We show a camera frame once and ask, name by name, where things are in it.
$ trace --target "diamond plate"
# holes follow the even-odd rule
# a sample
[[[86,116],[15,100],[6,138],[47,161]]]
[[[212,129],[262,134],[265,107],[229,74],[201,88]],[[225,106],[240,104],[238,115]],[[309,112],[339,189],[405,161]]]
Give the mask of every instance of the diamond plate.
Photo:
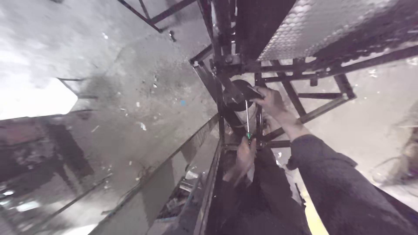
[[[257,60],[312,56],[398,0],[299,0]]]

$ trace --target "floor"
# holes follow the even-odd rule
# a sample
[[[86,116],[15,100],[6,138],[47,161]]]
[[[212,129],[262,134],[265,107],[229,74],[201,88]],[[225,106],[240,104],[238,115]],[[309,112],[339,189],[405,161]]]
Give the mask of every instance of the floor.
[[[0,2],[0,74],[5,84],[42,87],[45,77],[78,78],[69,82],[79,94],[63,122],[94,170],[79,193],[112,173],[105,185],[62,213],[52,224],[57,234],[91,230],[138,181],[153,172],[191,134],[216,114],[216,105],[188,63],[208,38],[197,3],[158,23],[159,34],[117,0],[21,0]],[[139,1],[127,0],[142,12]],[[144,4],[152,17],[173,0]],[[373,182],[371,170],[400,154],[417,110],[418,59],[381,65],[347,76],[358,98],[306,126],[336,151],[353,158]],[[332,92],[332,79],[318,87],[294,82],[299,92]],[[302,99],[307,111],[323,100]],[[418,210],[403,189],[383,188]],[[46,205],[57,210],[67,201]]]

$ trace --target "person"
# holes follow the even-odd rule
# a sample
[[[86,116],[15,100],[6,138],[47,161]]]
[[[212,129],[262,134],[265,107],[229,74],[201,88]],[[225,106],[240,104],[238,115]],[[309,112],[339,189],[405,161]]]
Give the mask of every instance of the person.
[[[329,235],[417,234],[415,228],[368,182],[349,157],[335,152],[289,112],[278,91],[257,87],[262,106],[291,141],[291,162],[299,168]],[[246,174],[254,165],[252,183]],[[220,234],[311,234],[303,205],[292,199],[284,170],[270,149],[256,152],[246,136],[235,164],[223,175]]]

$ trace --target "hand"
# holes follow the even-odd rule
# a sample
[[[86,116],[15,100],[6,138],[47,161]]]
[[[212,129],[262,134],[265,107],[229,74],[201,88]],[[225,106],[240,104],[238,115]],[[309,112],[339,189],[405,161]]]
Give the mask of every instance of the hand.
[[[241,144],[237,150],[237,161],[235,165],[243,174],[246,174],[254,164],[256,142],[254,138],[251,141],[251,145],[249,145],[247,136],[242,137]]]
[[[263,99],[252,99],[255,103],[261,105],[263,109],[273,117],[280,115],[283,111],[286,111],[283,103],[282,96],[279,91],[265,88],[265,87],[254,87],[263,96]]]

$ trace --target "screwdriver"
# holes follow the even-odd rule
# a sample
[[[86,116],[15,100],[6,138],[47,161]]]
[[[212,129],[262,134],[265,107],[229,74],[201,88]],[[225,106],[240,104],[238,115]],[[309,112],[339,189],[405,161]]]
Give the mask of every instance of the screwdriver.
[[[247,102],[247,100],[245,100],[245,109],[247,111],[247,137],[248,137],[248,139],[250,139],[252,134],[250,133],[250,122],[248,120],[248,102]]]

